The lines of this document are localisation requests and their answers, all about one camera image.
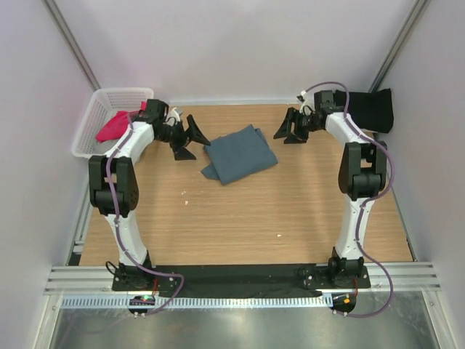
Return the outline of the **teal blue t-shirt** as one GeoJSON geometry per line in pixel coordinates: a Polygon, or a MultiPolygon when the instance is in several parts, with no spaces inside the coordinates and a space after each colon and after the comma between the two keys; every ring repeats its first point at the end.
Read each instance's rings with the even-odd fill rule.
{"type": "Polygon", "coordinates": [[[260,128],[249,124],[244,129],[218,137],[205,145],[211,163],[201,170],[210,180],[222,185],[243,179],[278,164],[260,128]]]}

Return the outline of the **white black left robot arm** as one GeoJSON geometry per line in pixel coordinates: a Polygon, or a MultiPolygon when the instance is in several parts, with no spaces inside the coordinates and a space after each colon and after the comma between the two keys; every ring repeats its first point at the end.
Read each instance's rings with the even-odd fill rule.
{"type": "Polygon", "coordinates": [[[137,224],[140,191],[134,165],[155,141],[169,144],[177,161],[195,159],[187,148],[190,143],[210,142],[193,115],[183,119],[179,108],[170,108],[158,99],[143,101],[137,111],[117,112],[97,139],[114,143],[88,162],[90,203],[110,225],[119,253],[117,265],[107,262],[105,266],[118,289],[145,291],[154,284],[158,273],[152,268],[137,224]]]}

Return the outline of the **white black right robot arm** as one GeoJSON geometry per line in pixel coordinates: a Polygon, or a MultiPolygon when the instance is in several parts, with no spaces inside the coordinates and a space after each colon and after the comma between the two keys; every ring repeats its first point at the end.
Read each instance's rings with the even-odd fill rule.
{"type": "Polygon", "coordinates": [[[352,288],[367,285],[364,250],[365,231],[372,206],[384,192],[387,181],[387,151],[355,124],[348,104],[336,103],[331,90],[313,95],[304,90],[297,97],[299,108],[288,108],[274,137],[286,144],[303,144],[310,132],[324,130],[343,147],[338,186],[346,202],[341,232],[326,266],[303,270],[307,288],[352,288]]]}

